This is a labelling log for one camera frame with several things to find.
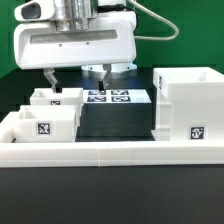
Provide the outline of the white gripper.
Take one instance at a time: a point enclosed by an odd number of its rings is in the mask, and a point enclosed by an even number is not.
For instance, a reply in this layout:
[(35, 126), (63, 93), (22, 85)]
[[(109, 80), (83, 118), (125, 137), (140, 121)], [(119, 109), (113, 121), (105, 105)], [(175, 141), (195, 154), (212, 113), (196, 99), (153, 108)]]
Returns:
[(136, 58), (133, 11), (102, 0), (30, 0), (14, 10), (14, 56), (22, 69), (44, 69), (54, 93), (62, 86), (53, 68), (103, 65), (99, 89), (107, 89), (114, 63)]

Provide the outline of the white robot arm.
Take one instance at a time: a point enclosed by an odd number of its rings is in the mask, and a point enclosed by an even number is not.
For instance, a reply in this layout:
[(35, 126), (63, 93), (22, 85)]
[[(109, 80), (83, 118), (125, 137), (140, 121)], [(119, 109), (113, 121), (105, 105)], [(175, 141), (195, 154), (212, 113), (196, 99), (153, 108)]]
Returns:
[(23, 70), (41, 69), (56, 89), (56, 68), (100, 66), (106, 81), (114, 64), (136, 58), (136, 14), (124, 2), (98, 0), (30, 0), (14, 10), (14, 56)]

